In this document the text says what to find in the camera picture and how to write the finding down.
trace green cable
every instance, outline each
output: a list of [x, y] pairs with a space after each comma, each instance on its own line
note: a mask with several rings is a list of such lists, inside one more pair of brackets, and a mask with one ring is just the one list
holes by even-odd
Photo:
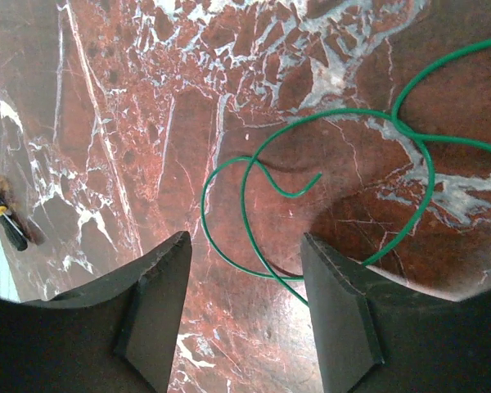
[[[234, 164], [235, 162], [238, 162], [238, 161], [250, 161], [250, 160], [251, 160], [250, 157], [237, 157], [237, 158], [233, 158], [231, 160], [228, 160], [228, 161], [224, 162], [223, 164], [221, 164], [217, 169], [215, 169], [213, 171], [213, 173], [209, 176], [209, 178], [205, 181], [204, 187], [202, 188], [202, 201], [201, 201], [201, 204], [200, 204], [200, 208], [202, 210], [202, 214], [201, 214], [202, 228], [204, 229], [204, 233], [205, 233], [205, 235], [207, 237], [207, 240], [209, 240], [209, 243], [214, 248], [214, 250], [226, 262], [228, 262], [231, 266], [234, 266], [235, 268], [241, 270], [242, 272], [251, 274], [251, 275], [253, 275], [255, 277], [260, 277], [260, 278], [273, 278], [273, 276], [270, 275], [270, 274], [255, 272], [254, 270], [250, 270], [248, 268], [245, 268], [244, 266], [241, 266], [241, 265], [237, 264], [236, 262], [234, 262], [233, 260], [231, 260], [231, 258], [229, 258], [227, 255], [225, 255], [222, 252], [222, 250], [220, 250], [220, 248], [216, 245], [215, 241], [213, 240], [213, 237], [211, 237], [211, 234], [209, 233], [209, 229], [207, 227], [207, 220], [206, 220], [206, 217], [205, 217], [205, 198], [206, 198], [206, 194], [207, 194], [207, 189], [209, 188], [209, 186], [210, 186], [211, 182], [213, 181], [214, 177], [222, 169], [226, 168], [230, 164]], [[266, 169], [266, 167], [262, 165], [262, 163], [260, 163], [259, 161], [254, 161], [254, 163], [264, 172], [264, 174], [268, 178], [269, 183], [275, 188], [275, 190], [277, 190], [277, 192], [279, 194], [283, 195], [286, 198], [298, 198], [298, 197], [304, 195], [312, 186], [314, 186], [314, 184], [321, 177], [320, 174], [317, 174], [313, 178], [313, 180], [311, 180], [311, 182], [306, 187], [304, 187], [301, 191], [299, 191], [299, 192], [295, 192], [295, 193], [285, 192], [284, 190], [282, 190], [281, 188], [278, 187], [278, 185], [275, 183], [275, 181], [271, 177], [271, 174], [268, 172], [268, 170]], [[303, 278], [304, 278], [303, 276], [284, 277], [284, 279], [287, 280], [287, 281], [302, 281]]]
[[[304, 195], [319, 179], [322, 174], [317, 174], [315, 177], [309, 182], [309, 184], [304, 187], [301, 191], [295, 192], [295, 193], [289, 193], [283, 191], [273, 180], [272, 176], [270, 173], [267, 171], [267, 169], [258, 161], [258, 156], [262, 152], [262, 150], [270, 143], [272, 142], [275, 138], [279, 137], [280, 135], [286, 133], [287, 131], [293, 129], [294, 127], [297, 127], [302, 124], [306, 124], [310, 121], [314, 121], [316, 119], [320, 119], [323, 117], [328, 117], [331, 115], [341, 115], [341, 114], [355, 114], [355, 115], [371, 115], [375, 116], [384, 120], [391, 121], [394, 125], [394, 127], [404, 136], [411, 138], [419, 147], [422, 155], [424, 156], [426, 160], [426, 167], [428, 171], [428, 184], [426, 188], [426, 194], [424, 195], [424, 199], [422, 200], [421, 204], [419, 205], [417, 211], [415, 214], [411, 217], [411, 219], [406, 223], [404, 228], [397, 234], [397, 236], [391, 240], [386, 246], [384, 246], [380, 251], [372, 255], [371, 257], [367, 258], [365, 261], [363, 261], [364, 266], [368, 266], [370, 264], [374, 264], [377, 262], [380, 258], [382, 258], [384, 255], [389, 253], [391, 250], [393, 250], [408, 234], [409, 231], [414, 227], [414, 225], [417, 223], [417, 221], [422, 217], [424, 212], [427, 209], [427, 206], [430, 204], [430, 201], [432, 199], [433, 193], [435, 191], [435, 166], [432, 160], [432, 157], [429, 153], [429, 151], [426, 148], [426, 145], [424, 144], [424, 141], [426, 142], [448, 142], [448, 143], [457, 143], [457, 144], [464, 144], [472, 147], [477, 147], [479, 149], [489, 151], [491, 152], [491, 145], [486, 143], [486, 142], [481, 142], [481, 141], [476, 141], [474, 139], [469, 139], [469, 138], [459, 138], [459, 137], [449, 137], [449, 136], [444, 136], [444, 135], [425, 135], [422, 133], [417, 133], [413, 129], [411, 129], [407, 124], [405, 124], [403, 121], [401, 121], [398, 118], [398, 113], [401, 105], [403, 104], [403, 101], [407, 97], [407, 95], [411, 92], [415, 86], [418, 85], [428, 74], [433, 72], [434, 70], [437, 70], [441, 66], [445, 65], [446, 63], [456, 60], [459, 57], [468, 55], [473, 52], [478, 52], [480, 50], [483, 50], [487, 47], [491, 47], [491, 39], [483, 41], [481, 43], [476, 43], [473, 45], [469, 45], [468, 47], [464, 47], [463, 49], [460, 49], [458, 51], [452, 52], [448, 54], [447, 56], [444, 56], [428, 67], [426, 67], [420, 74], [418, 74], [415, 78], [409, 82], [409, 84], [404, 88], [404, 90], [399, 94], [399, 97], [397, 98], [396, 103], [394, 104], [392, 108], [392, 113], [391, 116], [387, 115], [384, 112], [380, 111], [373, 111], [369, 109], [358, 109], [358, 108], [339, 108], [339, 109], [334, 109], [334, 110], [329, 110], [329, 111], [323, 111], [323, 112], [318, 112], [314, 115], [304, 117], [303, 119], [297, 120], [294, 123], [291, 123], [284, 127], [283, 129], [280, 129], [277, 131], [275, 134], [273, 134], [271, 137], [269, 137], [260, 147], [259, 149], [255, 152], [255, 154], [252, 157], [237, 157], [235, 159], [229, 160], [224, 162], [222, 165], [220, 165], [206, 180], [205, 185], [202, 190], [202, 198], [201, 198], [201, 218], [202, 218], [202, 228], [204, 229], [204, 233], [208, 238], [209, 244], [217, 251], [217, 253], [224, 259], [226, 260], [229, 264], [234, 266], [235, 268], [246, 272], [248, 274], [252, 274], [256, 277], [261, 277], [261, 278], [271, 278], [275, 279], [278, 281], [282, 286], [284, 286], [285, 289], [287, 289], [289, 292], [291, 292], [294, 296], [296, 296], [300, 301], [302, 301], [305, 305], [307, 305], [307, 301], [298, 293], [296, 292], [292, 287], [289, 286], [289, 284], [286, 281], [302, 281], [302, 277], [281, 277], [279, 276], [271, 267], [269, 262], [266, 261], [264, 255], [262, 254], [261, 250], [259, 249], [258, 244], [256, 243], [255, 237], [253, 235], [252, 229], [250, 227], [250, 222], [247, 217], [247, 211], [246, 211], [246, 199], [245, 199], [245, 194], [246, 194], [246, 183], [247, 183], [247, 178], [249, 176], [249, 173], [251, 171], [251, 168], [253, 165], [257, 165], [266, 175], [269, 183], [272, 185], [272, 187], [281, 195], [284, 197], [289, 197], [289, 198], [296, 198]], [[243, 161], [248, 161], [247, 168], [245, 169], [244, 176], [242, 178], [241, 182], [241, 214], [242, 218], [244, 220], [244, 225], [245, 225], [245, 230], [247, 231], [247, 236], [250, 239], [250, 243], [253, 246], [253, 249], [255, 250], [255, 254], [259, 257], [260, 261], [266, 268], [266, 270], [269, 272], [269, 274], [266, 273], [260, 273], [256, 272], [254, 270], [247, 269], [240, 264], [234, 262], [230, 258], [228, 258], [216, 245], [214, 242], [214, 239], [210, 236], [209, 229], [207, 227], [206, 219], [205, 219], [205, 194], [207, 193], [208, 187], [211, 183], [211, 181], [214, 179], [214, 177], [224, 168], [226, 168], [228, 165], [238, 162], [240, 160]]]

